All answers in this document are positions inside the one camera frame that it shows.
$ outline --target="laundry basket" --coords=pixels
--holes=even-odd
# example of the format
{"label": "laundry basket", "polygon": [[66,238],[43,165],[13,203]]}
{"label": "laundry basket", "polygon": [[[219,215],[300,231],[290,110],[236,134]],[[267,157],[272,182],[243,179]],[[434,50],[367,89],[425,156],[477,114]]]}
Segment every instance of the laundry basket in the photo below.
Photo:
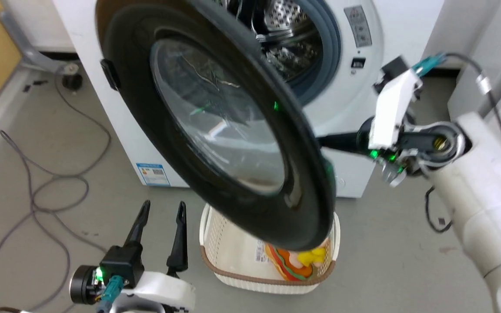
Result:
{"label": "laundry basket", "polygon": [[261,293],[309,293],[334,270],[340,248],[340,221],[334,213],[326,261],[306,281],[286,281],[264,252],[264,243],[229,222],[206,204],[200,219],[200,253],[204,263],[223,283]]}

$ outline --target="green led light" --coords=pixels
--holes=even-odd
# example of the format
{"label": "green led light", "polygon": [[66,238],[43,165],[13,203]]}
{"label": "green led light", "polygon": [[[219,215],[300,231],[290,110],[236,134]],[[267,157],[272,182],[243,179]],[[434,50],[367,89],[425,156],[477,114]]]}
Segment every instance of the green led light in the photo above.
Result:
{"label": "green led light", "polygon": [[328,173],[333,174],[334,173],[334,167],[332,166],[332,163],[328,162]]}
{"label": "green led light", "polygon": [[376,150],[372,150],[372,151],[370,151],[370,157],[371,157],[372,159],[376,159],[376,158],[378,158],[378,155],[379,155],[379,154],[380,154],[380,153],[379,153],[378,151],[376,151]]}
{"label": "green led light", "polygon": [[104,281],[104,273],[102,272],[102,269],[99,267],[96,269],[96,279],[99,281]]}
{"label": "green led light", "polygon": [[210,105],[212,105],[212,102],[210,100],[206,101],[206,105],[199,107],[198,109],[192,111],[190,114],[195,115],[195,114],[202,113],[202,112],[204,112],[204,110],[206,110],[208,107],[210,107]]}

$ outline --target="gray cable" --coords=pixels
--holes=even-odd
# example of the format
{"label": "gray cable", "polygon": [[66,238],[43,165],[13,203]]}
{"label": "gray cable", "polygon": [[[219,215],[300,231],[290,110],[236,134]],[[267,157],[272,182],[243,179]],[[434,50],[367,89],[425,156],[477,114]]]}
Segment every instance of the gray cable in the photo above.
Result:
{"label": "gray cable", "polygon": [[[475,71],[477,71],[477,73],[479,75],[486,77],[486,75],[484,74],[484,71],[483,71],[483,67],[477,61],[472,59],[471,57],[464,55],[462,53],[457,53],[457,52],[447,52],[444,55],[445,55],[445,57],[455,57],[457,59],[462,60],[464,63],[467,63],[468,65],[473,66],[473,68],[475,69]],[[494,114],[496,115],[496,121],[498,122],[498,127],[500,128],[500,131],[501,131],[501,115],[500,115],[500,112],[498,109],[498,102],[496,101],[496,97],[492,93],[492,90],[489,90],[486,95],[487,95],[488,101],[491,105],[491,108],[492,108]]]}
{"label": "gray cable", "polygon": [[[22,161],[22,165],[24,166],[24,169],[26,170],[27,181],[28,181],[28,197],[30,199],[30,212],[28,214],[26,214],[24,217],[22,217],[4,235],[3,239],[0,241],[0,250],[4,246],[5,242],[9,239],[9,237],[18,228],[20,228],[20,226],[22,226],[22,224],[26,220],[28,220],[29,218],[32,218],[34,220],[34,222],[36,223],[36,225],[40,228],[40,230],[42,230],[46,234],[46,236],[48,236],[51,240],[53,240],[63,250],[63,252],[65,254],[65,258],[66,258],[66,269],[65,269],[65,272],[64,272],[63,279],[61,280],[61,283],[59,284],[59,287],[57,287],[57,289],[55,289],[55,291],[53,291],[53,293],[51,293],[48,297],[46,297],[40,303],[38,303],[37,305],[34,305],[34,307],[28,309],[28,311],[35,311],[35,310],[37,310],[37,309],[39,309],[39,308],[47,305],[48,303],[50,303],[51,301],[53,301],[57,297],[57,295],[59,294],[59,292],[63,289],[63,287],[67,283],[67,279],[69,278],[69,272],[70,272],[70,267],[71,267],[71,254],[68,251],[67,247],[54,234],[52,234],[49,230],[47,230],[42,225],[42,223],[40,223],[40,221],[38,220],[37,214],[39,214],[39,213],[45,213],[45,214],[52,215],[57,220],[57,222],[59,222],[59,224],[61,224],[61,226],[63,226],[63,228],[65,230],[67,230],[67,232],[69,234],[71,234],[73,237],[75,237],[77,240],[80,240],[81,242],[83,242],[85,244],[88,244],[89,246],[95,247],[96,249],[102,251],[103,253],[105,253],[107,251],[107,249],[104,248],[103,246],[100,246],[99,244],[94,243],[94,242],[92,242],[90,240],[87,240],[86,238],[83,238],[82,236],[79,236],[78,234],[76,234],[73,230],[71,230],[71,228],[69,228],[66,224],[64,224],[64,222],[58,216],[58,213],[66,211],[66,210],[70,210],[72,208],[75,208],[76,206],[78,206],[78,204],[80,204],[81,202],[83,202],[86,199],[86,197],[88,196],[88,193],[90,191],[90,185],[89,185],[88,181],[83,177],[83,175],[86,174],[86,173],[88,173],[95,166],[97,166],[97,164],[99,164],[99,162],[103,159],[103,157],[105,156],[105,154],[107,153],[107,151],[109,150],[110,145],[111,145],[111,134],[106,129],[106,127],[104,127],[102,123],[100,123],[99,121],[97,121],[94,118],[90,117],[86,113],[84,113],[84,112],[80,111],[79,109],[76,109],[75,107],[73,107],[69,103],[69,101],[64,97],[63,93],[61,93],[61,90],[59,89],[58,84],[57,84],[58,77],[59,77],[58,75],[55,75],[55,78],[53,80],[53,84],[55,86],[55,89],[56,89],[57,93],[59,94],[59,96],[61,97],[61,99],[63,99],[63,102],[70,109],[72,109],[73,111],[75,111],[76,113],[79,113],[80,115],[82,115],[86,119],[92,121],[92,123],[95,123],[106,134],[106,136],[107,136],[107,143],[106,143],[106,146],[105,146],[104,150],[101,152],[101,154],[99,154],[99,156],[96,158],[96,160],[94,160],[92,163],[90,163],[90,165],[88,167],[86,167],[84,170],[82,170],[81,172],[76,173],[76,174],[59,174],[59,173],[52,172],[50,170],[45,169],[44,167],[40,166],[38,163],[34,162],[32,159],[28,158],[20,150],[20,148],[13,141],[13,139],[11,139],[11,137],[5,131],[0,130],[1,136],[11,146],[11,148],[13,148],[13,150],[16,151],[16,153],[20,157],[20,160]],[[34,189],[32,187],[32,173],[30,172],[30,167],[28,166],[29,164],[32,165],[32,166],[35,166],[36,168],[38,168],[38,169],[40,169],[40,170],[42,170],[44,172],[46,172],[47,174],[50,174],[52,176],[52,178],[50,180],[48,180],[47,182],[43,183],[42,185],[40,185],[38,188]],[[82,196],[78,200],[76,200],[75,202],[73,202],[72,204],[68,204],[67,206],[62,206],[60,208],[44,208],[44,207],[41,207],[38,204],[36,204],[36,195],[41,190],[43,190],[44,188],[46,188],[47,186],[49,186],[52,183],[57,182],[59,180],[80,180],[81,182],[83,182],[85,184],[85,187],[86,187],[84,194],[82,194]],[[67,313],[68,311],[70,311],[72,309],[72,307],[74,307],[74,305],[71,305],[71,306],[67,307],[67,309],[65,309],[62,313]]]}
{"label": "gray cable", "polygon": [[436,228],[434,224],[432,223],[432,220],[430,219],[430,208],[429,208],[429,202],[430,202],[430,194],[434,191],[434,187],[430,187],[430,189],[426,192],[425,194],[425,215],[426,215],[426,222],[428,222],[430,228],[434,230],[435,233],[442,234],[447,232],[451,226],[453,225],[453,221],[450,220],[446,226],[443,228]]}

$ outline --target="power cord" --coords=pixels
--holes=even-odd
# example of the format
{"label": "power cord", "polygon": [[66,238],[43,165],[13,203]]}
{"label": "power cord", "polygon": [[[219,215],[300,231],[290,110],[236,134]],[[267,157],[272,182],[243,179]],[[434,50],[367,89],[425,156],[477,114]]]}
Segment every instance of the power cord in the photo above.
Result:
{"label": "power cord", "polygon": [[471,59],[469,56],[466,56],[466,55],[461,54],[461,53],[447,52],[444,54],[444,56],[446,58],[454,57],[456,59],[462,60],[463,62],[467,63],[468,65],[471,65],[475,69],[475,71],[477,71],[477,73],[479,74],[479,76],[477,77],[477,84],[479,85],[479,89],[481,90],[481,93],[483,95],[487,96],[488,101],[491,105],[491,108],[492,108],[494,114],[496,115],[496,120],[498,121],[498,126],[500,127],[500,131],[501,131],[501,115],[500,115],[500,112],[498,110],[498,102],[496,101],[496,97],[492,93],[490,81],[489,81],[488,77],[484,74],[482,66],[479,63],[477,63],[477,61]]}
{"label": "power cord", "polygon": [[[492,110],[493,110],[494,114],[496,115],[496,119],[498,121],[498,126],[500,127],[500,131],[501,131],[501,116],[500,116],[500,112],[498,110],[498,102],[496,101],[496,97],[492,93],[492,87],[491,87],[490,81],[489,81],[488,77],[486,77],[486,75],[484,74],[483,67],[477,61],[473,60],[471,57],[464,55],[462,53],[447,52],[447,53],[444,53],[444,56],[441,59],[445,61],[448,57],[453,57],[453,58],[459,59],[459,60],[463,61],[464,63],[471,65],[475,69],[475,71],[477,71],[477,73],[479,74],[479,76],[477,77],[477,85],[479,86],[481,93],[483,95],[487,96],[488,101],[492,107]],[[453,221],[451,220],[441,230],[436,228],[436,226],[434,226],[434,224],[430,220],[430,210],[429,210],[430,194],[433,191],[434,191],[434,187],[432,186],[425,194],[426,221],[428,222],[430,228],[432,230],[434,230],[435,232],[445,233],[451,228]]]}
{"label": "power cord", "polygon": [[[107,249],[104,248],[103,246],[100,246],[99,244],[94,243],[91,240],[87,240],[86,238],[83,238],[82,236],[79,236],[78,234],[76,234],[73,230],[71,230],[71,228],[69,228],[66,224],[64,224],[64,222],[58,216],[58,214],[61,213],[61,212],[64,212],[66,210],[71,210],[72,208],[75,208],[76,206],[78,206],[78,204],[80,204],[81,202],[83,202],[86,199],[86,197],[88,196],[90,185],[89,185],[88,181],[86,180],[86,178],[84,178],[84,175],[86,173],[88,173],[90,170],[92,170],[95,166],[97,166],[97,164],[99,164],[99,162],[103,159],[103,157],[105,156],[105,154],[109,150],[110,145],[111,145],[111,134],[106,129],[106,127],[103,126],[102,123],[100,123],[99,121],[97,121],[94,118],[90,117],[86,113],[80,111],[79,109],[73,107],[69,103],[69,101],[66,99],[66,97],[63,95],[63,93],[61,93],[61,90],[59,89],[58,84],[57,84],[57,80],[58,80],[58,75],[56,74],[55,77],[54,77],[54,80],[53,80],[53,84],[55,86],[55,89],[56,89],[57,93],[59,94],[59,96],[63,100],[63,102],[70,109],[72,109],[73,111],[75,111],[79,115],[82,115],[83,117],[85,117],[86,119],[88,119],[89,121],[91,121],[92,123],[96,124],[106,134],[106,136],[107,136],[107,143],[106,143],[106,146],[103,149],[103,151],[98,155],[98,157],[92,163],[90,163],[90,165],[88,167],[86,167],[81,172],[76,173],[76,174],[59,174],[59,173],[56,173],[56,172],[52,172],[52,171],[50,171],[48,169],[45,169],[44,167],[40,166],[38,163],[34,162],[32,159],[28,158],[20,150],[19,146],[13,141],[13,139],[11,139],[11,137],[5,131],[0,130],[0,134],[3,137],[3,139],[10,145],[11,148],[13,148],[14,151],[16,151],[16,153],[20,157],[20,160],[22,161],[22,164],[24,165],[24,169],[26,170],[26,176],[27,176],[27,181],[28,181],[28,197],[30,199],[30,212],[28,214],[26,214],[24,217],[22,217],[4,235],[3,239],[0,241],[0,250],[4,246],[4,244],[6,243],[6,241],[10,238],[10,236],[18,228],[20,228],[20,226],[22,226],[22,224],[24,224],[24,222],[26,222],[26,220],[29,220],[30,218],[32,218],[34,220],[34,222],[36,223],[36,225],[38,226],[38,228],[40,228],[40,230],[42,230],[42,232],[44,234],[46,234],[46,236],[48,236],[48,238],[50,238],[51,240],[53,240],[63,250],[63,252],[65,254],[65,257],[66,257],[66,269],[65,269],[65,272],[63,274],[63,279],[61,280],[61,283],[59,284],[59,286],[57,287],[57,289],[55,289],[53,291],[53,293],[51,293],[48,297],[46,297],[44,300],[40,301],[40,303],[34,305],[32,308],[28,309],[28,311],[32,311],[32,312],[38,310],[39,308],[47,305],[48,303],[50,303],[51,301],[53,301],[54,299],[56,299],[56,297],[59,294],[59,292],[63,289],[63,287],[67,283],[67,279],[69,278],[69,272],[70,272],[70,268],[71,268],[71,255],[70,255],[70,252],[68,251],[67,247],[65,246],[65,244],[63,242],[61,242],[61,240],[59,240],[57,238],[57,236],[55,236],[53,233],[51,233],[48,229],[46,229],[42,225],[42,223],[40,223],[40,221],[38,220],[38,217],[37,217],[38,214],[40,214],[40,213],[50,214],[51,216],[53,216],[55,218],[55,220],[57,220],[57,222],[59,224],[61,224],[61,226],[65,230],[67,230],[67,232],[69,234],[71,234],[77,240],[79,240],[79,241],[81,241],[81,242],[83,242],[85,244],[88,244],[89,246],[95,247],[96,249],[102,251],[103,253],[106,253],[106,251],[107,251]],[[48,180],[47,182],[41,184],[39,187],[37,187],[37,188],[34,189],[34,187],[32,186],[32,173],[30,172],[30,166],[29,166],[29,164],[32,165],[32,166],[35,166],[36,168],[42,170],[43,172],[46,172],[47,174],[50,174],[52,176],[52,178],[50,180]],[[43,206],[38,205],[36,203],[36,195],[41,190],[43,190],[44,188],[46,188],[47,186],[51,185],[52,183],[58,182],[60,180],[80,180],[81,182],[83,182],[85,184],[85,188],[86,189],[85,189],[85,192],[82,195],[82,197],[79,200],[77,200],[76,202],[72,203],[72,204],[68,204],[67,206],[62,206],[62,207],[58,207],[58,208],[45,208]],[[67,313],[68,311],[70,311],[72,309],[72,307],[74,307],[74,304],[71,305],[71,306],[69,306],[69,307],[67,307],[67,309],[65,309],[64,311],[62,311],[62,313]],[[2,312],[4,310],[7,310],[9,312],[14,313],[14,311],[9,310],[9,309],[11,309],[11,308],[0,308],[0,312]]]}

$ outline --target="brown basket rim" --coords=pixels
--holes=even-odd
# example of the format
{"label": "brown basket rim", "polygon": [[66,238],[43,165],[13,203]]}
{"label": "brown basket rim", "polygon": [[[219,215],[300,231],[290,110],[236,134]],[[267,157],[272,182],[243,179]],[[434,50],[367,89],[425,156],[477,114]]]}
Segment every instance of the brown basket rim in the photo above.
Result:
{"label": "brown basket rim", "polygon": [[212,265],[210,260],[208,259],[206,255],[206,248],[204,246],[200,246],[200,256],[202,257],[202,260],[204,261],[204,264],[214,273],[222,276],[227,276],[232,279],[239,279],[239,280],[244,280],[244,281],[249,281],[251,283],[265,283],[267,285],[280,285],[280,286],[312,286],[316,285],[318,283],[323,282],[328,278],[330,274],[334,271],[334,268],[336,267],[336,261],[332,260],[330,262],[330,265],[328,266],[328,269],[326,269],[326,272],[324,274],[315,277],[310,280],[306,281],[285,281],[285,280],[272,280],[272,279],[259,279],[258,277],[252,277],[252,276],[246,276],[246,275],[240,275],[240,274],[235,274],[231,272],[227,272],[224,270],[220,270],[219,268],[215,267]]}

